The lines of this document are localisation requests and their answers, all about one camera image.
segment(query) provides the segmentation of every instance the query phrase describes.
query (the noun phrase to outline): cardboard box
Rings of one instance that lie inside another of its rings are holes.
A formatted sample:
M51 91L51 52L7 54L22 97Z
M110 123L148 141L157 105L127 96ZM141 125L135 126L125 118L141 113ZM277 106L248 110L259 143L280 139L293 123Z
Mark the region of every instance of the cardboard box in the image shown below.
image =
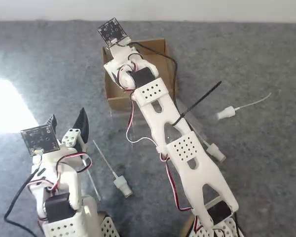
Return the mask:
M167 41L163 39L152 39L139 41L140 44L147 46L157 52L163 53L169 56L169 49L167 46ZM143 55L144 59L148 62L154 64L158 71L159 77L161 77L169 90L170 96L172 96L172 85L173 85L173 73L174 73L174 64L171 60L153 53L145 48L140 47L139 45L134 45L140 53ZM111 58L110 52L103 47L103 64L109 62ZM105 84L105 93L110 107L113 110L127 110L130 106L129 94L130 92L124 92L119 88L110 78L109 74L104 70L104 84Z

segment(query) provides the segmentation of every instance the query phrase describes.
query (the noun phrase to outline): gray speckled floor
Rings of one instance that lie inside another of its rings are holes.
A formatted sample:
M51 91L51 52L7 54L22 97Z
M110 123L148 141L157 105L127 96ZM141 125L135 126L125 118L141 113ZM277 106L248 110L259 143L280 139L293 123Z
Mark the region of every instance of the gray speckled floor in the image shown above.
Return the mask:
M104 162L92 175L107 211L124 236L177 236L188 216L175 209L165 169L153 148L133 149L124 123L110 119L97 34L101 22L0 23L0 78L16 88L38 123L58 119L58 137L84 106L90 138L98 141L133 196L124 199ZM296 25L123 22L135 40L166 37L179 63L182 99L191 104L218 80L223 84L193 112L205 134L227 155L220 166L239 202L239 222L251 237L296 236ZM215 112L263 104L214 123ZM30 173L31 159L18 133L0 134L0 236L25 236L3 222L12 197ZM182 203L182 189L179 194ZM40 234L35 202L24 192L11 215Z

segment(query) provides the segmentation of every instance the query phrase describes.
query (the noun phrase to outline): perforated white bracket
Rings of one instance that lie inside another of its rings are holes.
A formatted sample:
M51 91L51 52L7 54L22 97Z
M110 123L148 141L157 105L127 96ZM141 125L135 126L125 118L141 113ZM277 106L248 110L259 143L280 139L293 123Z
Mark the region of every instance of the perforated white bracket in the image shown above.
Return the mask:
M86 215L83 209L73 217L52 223L43 223L46 237L86 237L88 236Z
M168 89L161 78L158 78L134 91L139 106L149 104L168 94Z
M230 228L230 230L232 231L232 236L233 237L238 237L237 229L236 229L236 222L232 218L228 218L227 220L225 220L225 223ZM239 229L239 235L240 235L240 237L244 237L244 235L243 235L243 233L241 232L240 229Z
M238 237L236 230L236 223L232 218L228 218L218 225L215 225L212 229L206 230L204 227L199 229L196 233L191 230L188 237L214 237L214 232L218 237Z
M193 213L199 217L206 229L214 224L204 204L203 186L205 184L219 193L220 199L226 202L232 212L238 210L238 203L227 182L215 163L205 153L193 131L169 143L166 148L171 162L180 175L185 195L194 208ZM194 159L195 167L190 167L188 164L191 159Z
M103 237L119 237L119 234L115 228L113 220L109 216L104 218L101 224L101 231L102 231Z
M78 136L80 136L80 129L69 129L61 140L62 143L66 144L66 147L74 147L77 143Z

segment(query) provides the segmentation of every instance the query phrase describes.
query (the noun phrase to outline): white plastic part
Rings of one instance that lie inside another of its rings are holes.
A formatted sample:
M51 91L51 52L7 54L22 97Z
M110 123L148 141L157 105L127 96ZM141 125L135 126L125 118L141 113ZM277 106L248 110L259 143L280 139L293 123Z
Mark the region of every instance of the white plastic part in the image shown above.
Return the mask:
M199 217L203 226L207 229L213 226L203 200L202 187L205 184L210 185L220 194L221 200L227 203L232 213L237 211L238 203L228 184L218 167L205 153L195 133L190 130L184 118L174 126L182 137L166 144L164 126L166 123L173 124L180 115L163 80L158 78L137 88L133 94L133 99L137 102L151 129L152 138L158 145L158 152L164 155L168 154L171 158L171 162L180 175L185 195L194 208L192 212ZM160 113L157 113L151 104L156 100L162 108ZM195 168L191 168L187 163L191 159L196 162Z
M235 115L236 115L235 109L232 106L229 106L229 107L225 108L224 110L218 112L216 114L216 118L218 120L220 120L220 119L224 119L224 118L230 118Z
M91 196L83 199L77 213L64 220L48 223L43 222L42 228L46 237L100 237L97 206Z
M114 59L107 62L104 65L104 68L108 72L110 78L115 83L116 83L116 77L117 77L117 72L118 72L119 68L125 64L130 65L130 67L133 67L131 61L136 63L136 65L138 66L137 70L140 70L144 67L148 67L151 70L151 72L153 73L153 75L155 76L155 78L158 77L157 67L154 64L151 64L150 62L148 62L147 60L144 60L141 58L139 59L135 56L130 58L131 60L128 60L128 55L130 55L132 53L139 53L135 47L130 47L130 46L120 47L118 45L113 45L110 48L110 50L111 50L111 54L114 57ZM123 88L135 89L135 82L134 82L133 78L129 74L126 73L126 71L120 72L118 83L120 83L120 85Z
M189 233L188 237L214 237L214 232L218 237L238 237L236 230L236 223L230 217L223 222L215 225L212 229L205 229L204 227L200 228L196 233L193 228ZM244 237L241 230L239 229L240 237Z
M45 168L45 171L43 173L38 172L33 177L33 180L37 180L44 176L47 180L55 183L57 180L55 170L55 164L57 160L62 156L73 153L76 153L76 150L74 148L67 148L65 144L61 144L60 150L43 154L40 170L43 170ZM32 172L37 168L37 159L39 159L39 157L40 156L33 157L34 165L32 166ZM81 206L81 201L79 201L81 188L80 183L77 179L77 172L75 171L75 169L82 165L82 161L80 157L73 157L66 159L64 162L66 162L67 164L59 164L59 171L62 172L59 188L64 188L67 190L67 192L70 192L69 202L72 205L73 209L78 210ZM43 203L49 197L49 194L45 190L45 186L45 182L41 183L40 185L30 185L31 192L37 201L37 214L40 218L46 217L46 214L43 210Z
M228 218L225 220L226 225L229 227L229 229L232 231L232 236L238 237L237 235L237 229L236 229L236 222L232 218ZM244 237L243 233L239 229L240 237Z
M109 216L104 218L101 224L101 231L102 231L103 237L119 237L119 234L115 228L113 220Z
M77 142L78 136L81 134L80 129L69 129L61 140L66 144L66 147L74 147Z
M204 205L203 186L205 184L218 192L220 199L228 204L232 212L238 210L238 203L227 182L215 163L205 153L193 131L169 143L166 147L171 162L180 174L185 195L194 208L192 212L198 216L206 229L211 228L213 222ZM194 168L187 163L191 159L196 163Z
M129 196L131 196L133 194L132 190L128 186L127 181L123 175L117 177L114 180L114 184L118 189L120 189L122 191L122 193L124 194L124 196L126 198L128 198Z
M206 152L215 157L220 163L226 159L226 156L219 150L215 143L209 145Z

